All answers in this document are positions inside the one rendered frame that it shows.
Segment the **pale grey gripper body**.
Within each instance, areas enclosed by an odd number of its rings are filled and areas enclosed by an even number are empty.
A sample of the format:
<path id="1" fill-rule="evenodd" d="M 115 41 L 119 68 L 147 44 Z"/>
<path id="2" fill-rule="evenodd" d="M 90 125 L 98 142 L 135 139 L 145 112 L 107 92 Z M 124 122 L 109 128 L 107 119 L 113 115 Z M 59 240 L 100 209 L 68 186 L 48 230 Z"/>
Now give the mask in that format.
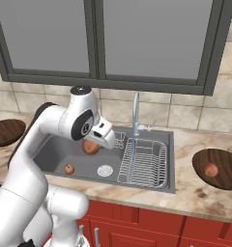
<path id="1" fill-rule="evenodd" d="M 106 149 L 112 150 L 115 143 L 115 134 L 113 130 L 110 130 L 105 136 L 97 137 L 93 132 L 87 135 L 87 139 L 93 143 L 98 144 Z"/>

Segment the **silver sink faucet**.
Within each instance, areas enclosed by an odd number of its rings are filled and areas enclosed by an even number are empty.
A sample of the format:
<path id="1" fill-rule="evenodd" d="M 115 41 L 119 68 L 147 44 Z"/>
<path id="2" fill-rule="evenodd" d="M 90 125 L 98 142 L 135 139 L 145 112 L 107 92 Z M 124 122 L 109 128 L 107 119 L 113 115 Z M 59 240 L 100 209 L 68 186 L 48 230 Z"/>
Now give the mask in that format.
<path id="1" fill-rule="evenodd" d="M 136 137 L 139 135 L 140 130 L 151 131 L 153 125 L 157 120 L 154 120 L 152 124 L 140 124 L 139 123 L 139 92 L 134 94 L 133 107 L 132 107 L 132 136 Z"/>

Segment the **dark grey sink basin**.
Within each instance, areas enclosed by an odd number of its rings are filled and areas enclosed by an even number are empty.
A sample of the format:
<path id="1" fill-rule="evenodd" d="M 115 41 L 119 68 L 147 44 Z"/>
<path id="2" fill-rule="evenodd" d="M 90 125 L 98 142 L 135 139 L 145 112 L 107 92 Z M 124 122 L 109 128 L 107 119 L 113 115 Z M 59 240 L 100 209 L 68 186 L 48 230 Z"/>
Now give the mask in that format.
<path id="1" fill-rule="evenodd" d="M 112 150 L 101 148 L 96 154 L 88 155 L 82 150 L 80 141 L 74 142 L 61 137 L 49 136 L 43 141 L 34 161 L 48 175 L 63 177 L 66 174 L 65 166 L 71 164 L 74 166 L 74 172 L 70 175 L 71 178 L 173 193 L 175 191 L 174 134 L 170 131 L 143 130 L 138 136 L 132 137 L 129 127 L 115 126 L 113 130 L 114 133 L 126 132 L 131 138 L 151 139 L 167 146 L 167 184 L 165 187 L 152 189 L 119 183 L 117 178 L 123 152 L 115 146 Z M 111 166 L 112 175 L 107 178 L 99 176 L 97 170 L 101 165 Z"/>

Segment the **pink-orange round fruit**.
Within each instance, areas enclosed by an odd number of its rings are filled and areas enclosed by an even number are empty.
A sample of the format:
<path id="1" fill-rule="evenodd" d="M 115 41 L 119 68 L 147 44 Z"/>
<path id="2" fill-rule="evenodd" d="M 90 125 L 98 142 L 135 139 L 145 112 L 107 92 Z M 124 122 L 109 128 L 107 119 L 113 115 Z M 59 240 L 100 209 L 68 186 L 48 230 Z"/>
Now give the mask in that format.
<path id="1" fill-rule="evenodd" d="M 207 177 L 213 178 L 218 174 L 218 167 L 213 163 L 204 165 L 204 173 Z"/>

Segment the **red drawer front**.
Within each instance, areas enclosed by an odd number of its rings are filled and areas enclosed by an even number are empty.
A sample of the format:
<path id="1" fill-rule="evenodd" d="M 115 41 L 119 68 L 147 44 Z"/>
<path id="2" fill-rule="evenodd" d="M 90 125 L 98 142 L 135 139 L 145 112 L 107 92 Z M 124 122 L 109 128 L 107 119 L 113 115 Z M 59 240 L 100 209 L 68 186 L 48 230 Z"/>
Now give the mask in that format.
<path id="1" fill-rule="evenodd" d="M 139 209 L 132 206 L 121 206 L 112 203 L 91 200 L 87 214 L 90 216 L 96 216 L 110 220 L 137 223 Z"/>
<path id="2" fill-rule="evenodd" d="M 143 230 L 179 235 L 184 217 L 150 209 L 139 209 L 138 225 Z"/>
<path id="3" fill-rule="evenodd" d="M 211 242 L 232 242 L 232 223 L 188 217 L 183 236 Z"/>

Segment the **red cupboard door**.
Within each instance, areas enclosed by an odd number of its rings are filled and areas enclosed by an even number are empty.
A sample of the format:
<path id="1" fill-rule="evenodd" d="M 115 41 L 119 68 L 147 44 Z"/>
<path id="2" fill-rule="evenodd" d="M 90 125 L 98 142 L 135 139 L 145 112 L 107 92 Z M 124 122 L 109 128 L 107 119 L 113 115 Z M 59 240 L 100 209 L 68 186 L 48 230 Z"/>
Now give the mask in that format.
<path id="1" fill-rule="evenodd" d="M 78 219 L 77 226 L 80 227 L 81 225 L 83 226 L 83 235 L 87 238 L 90 247 L 94 247 L 91 235 L 90 221 L 88 219 Z"/>
<path id="2" fill-rule="evenodd" d="M 142 231 L 130 227 L 91 220 L 91 228 L 99 229 L 101 247 L 177 247 L 179 237 L 165 233 Z"/>
<path id="3" fill-rule="evenodd" d="M 232 241 L 221 238 L 215 240 L 202 240 L 182 237 L 179 247 L 232 247 Z"/>

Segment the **large reddish-brown onion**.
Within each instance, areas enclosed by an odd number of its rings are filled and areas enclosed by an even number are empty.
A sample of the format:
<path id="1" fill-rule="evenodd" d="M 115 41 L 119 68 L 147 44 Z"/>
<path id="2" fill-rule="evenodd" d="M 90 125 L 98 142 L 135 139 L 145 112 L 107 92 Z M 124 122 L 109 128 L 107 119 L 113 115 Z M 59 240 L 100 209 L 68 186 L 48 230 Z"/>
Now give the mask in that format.
<path id="1" fill-rule="evenodd" d="M 100 146 L 90 140 L 84 139 L 82 149 L 88 155 L 96 154 L 100 150 Z"/>

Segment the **white round sink drain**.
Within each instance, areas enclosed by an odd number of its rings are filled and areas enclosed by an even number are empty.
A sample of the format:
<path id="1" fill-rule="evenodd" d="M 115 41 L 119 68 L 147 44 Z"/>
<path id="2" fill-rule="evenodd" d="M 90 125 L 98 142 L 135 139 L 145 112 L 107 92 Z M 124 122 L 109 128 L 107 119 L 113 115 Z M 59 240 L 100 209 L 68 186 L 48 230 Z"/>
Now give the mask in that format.
<path id="1" fill-rule="evenodd" d="M 107 177 L 112 175 L 113 169 L 109 165 L 101 165 L 98 168 L 97 173 L 98 173 L 99 176 L 101 176 L 103 178 L 107 178 Z"/>

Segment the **dark brown wooden bowl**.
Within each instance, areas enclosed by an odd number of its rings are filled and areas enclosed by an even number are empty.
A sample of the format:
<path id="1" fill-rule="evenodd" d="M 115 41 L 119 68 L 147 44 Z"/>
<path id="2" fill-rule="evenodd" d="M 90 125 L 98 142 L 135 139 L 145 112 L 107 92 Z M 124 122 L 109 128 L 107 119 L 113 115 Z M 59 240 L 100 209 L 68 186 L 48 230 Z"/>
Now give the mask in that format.
<path id="1" fill-rule="evenodd" d="M 213 163 L 218 168 L 215 177 L 207 177 L 204 165 Z M 205 149 L 198 151 L 192 158 L 195 173 L 206 183 L 222 190 L 232 190 L 232 152 L 219 149 Z"/>
<path id="2" fill-rule="evenodd" d="M 24 133 L 25 122 L 16 119 L 0 121 L 0 147 L 7 147 L 16 142 Z"/>

